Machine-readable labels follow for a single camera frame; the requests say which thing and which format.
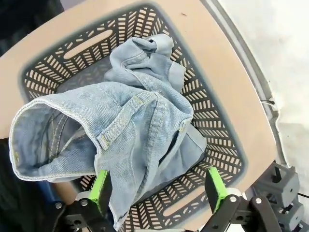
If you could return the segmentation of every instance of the light blue jeans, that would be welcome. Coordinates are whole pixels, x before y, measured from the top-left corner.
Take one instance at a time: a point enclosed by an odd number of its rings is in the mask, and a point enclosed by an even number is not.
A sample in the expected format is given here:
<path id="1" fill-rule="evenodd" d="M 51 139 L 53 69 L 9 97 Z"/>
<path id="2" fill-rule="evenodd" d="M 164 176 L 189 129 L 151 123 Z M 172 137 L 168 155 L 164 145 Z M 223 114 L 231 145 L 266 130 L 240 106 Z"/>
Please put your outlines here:
<path id="1" fill-rule="evenodd" d="M 169 59 L 172 47 L 164 34 L 129 39 L 111 53 L 103 83 L 26 104 L 10 133 L 15 174 L 67 181 L 109 170 L 119 229 L 132 204 L 185 173 L 206 147 L 190 124 L 193 109 L 180 94 L 185 68 Z"/>

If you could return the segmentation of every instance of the beige table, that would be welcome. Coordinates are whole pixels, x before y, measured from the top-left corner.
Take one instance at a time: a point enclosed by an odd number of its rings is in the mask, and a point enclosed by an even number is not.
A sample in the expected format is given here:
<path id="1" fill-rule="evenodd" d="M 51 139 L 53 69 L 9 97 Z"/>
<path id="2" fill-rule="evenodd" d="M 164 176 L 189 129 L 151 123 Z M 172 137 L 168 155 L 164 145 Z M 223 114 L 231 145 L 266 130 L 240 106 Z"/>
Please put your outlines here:
<path id="1" fill-rule="evenodd" d="M 0 137 L 9 135 L 16 111 L 23 105 L 17 77 L 27 64 L 51 44 L 126 4 L 137 0 L 88 0 L 35 30 L 0 58 Z M 156 0 L 181 32 L 191 52 L 210 79 L 242 143 L 248 159 L 246 175 L 236 184 L 245 191 L 276 156 L 276 145 L 264 110 L 235 51 L 199 0 Z M 76 192 L 70 184 L 55 184 L 70 203 Z M 186 228 L 196 230 L 211 215 L 205 210 Z"/>

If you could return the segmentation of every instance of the screw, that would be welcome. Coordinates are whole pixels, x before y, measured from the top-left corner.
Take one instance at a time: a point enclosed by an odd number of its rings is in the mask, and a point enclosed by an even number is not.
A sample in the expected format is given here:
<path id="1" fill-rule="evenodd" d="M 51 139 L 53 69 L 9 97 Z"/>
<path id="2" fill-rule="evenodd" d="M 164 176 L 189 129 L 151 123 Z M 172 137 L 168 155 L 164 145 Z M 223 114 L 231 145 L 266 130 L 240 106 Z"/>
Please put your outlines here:
<path id="1" fill-rule="evenodd" d="M 88 205 L 88 201 L 87 201 L 87 200 L 82 200 L 82 201 L 81 201 L 81 205 L 82 205 L 82 206 Z"/>
<path id="2" fill-rule="evenodd" d="M 230 201 L 235 202 L 235 201 L 237 201 L 237 199 L 236 199 L 236 197 L 230 197 Z"/>
<path id="3" fill-rule="evenodd" d="M 56 209 L 60 209 L 62 207 L 62 204 L 60 202 L 58 202 L 58 203 L 55 204 L 55 206 L 56 206 Z"/>
<path id="4" fill-rule="evenodd" d="M 257 204 L 260 204 L 260 203 L 262 203 L 262 199 L 261 199 L 261 198 L 256 198 L 256 199 L 255 199 L 255 202 L 256 202 Z"/>

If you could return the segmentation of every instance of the white surface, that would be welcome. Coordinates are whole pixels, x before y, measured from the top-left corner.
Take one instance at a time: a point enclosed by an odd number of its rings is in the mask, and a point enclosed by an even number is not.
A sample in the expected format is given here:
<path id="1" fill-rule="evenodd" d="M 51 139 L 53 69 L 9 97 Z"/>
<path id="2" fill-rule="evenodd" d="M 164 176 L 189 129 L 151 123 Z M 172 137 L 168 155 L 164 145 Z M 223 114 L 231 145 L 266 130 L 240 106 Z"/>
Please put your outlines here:
<path id="1" fill-rule="evenodd" d="M 220 0 L 269 82 L 279 107 L 284 156 L 295 166 L 300 192 L 309 195 L 309 2 Z M 309 200 L 305 205 L 305 221 Z"/>

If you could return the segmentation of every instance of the denim garment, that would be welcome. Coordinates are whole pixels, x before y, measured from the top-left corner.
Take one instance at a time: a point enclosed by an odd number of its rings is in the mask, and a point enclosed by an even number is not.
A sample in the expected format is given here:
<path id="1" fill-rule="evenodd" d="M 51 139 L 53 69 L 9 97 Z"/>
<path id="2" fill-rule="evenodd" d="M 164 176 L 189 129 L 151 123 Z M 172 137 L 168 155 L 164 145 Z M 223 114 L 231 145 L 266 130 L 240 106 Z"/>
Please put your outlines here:
<path id="1" fill-rule="evenodd" d="M 146 191 L 185 173 L 206 140 L 180 94 L 184 67 L 172 39 L 132 38 L 110 55 L 103 83 L 34 99 L 15 116 L 10 156 L 28 181 L 66 181 L 109 170 L 110 209 L 119 229 Z"/>

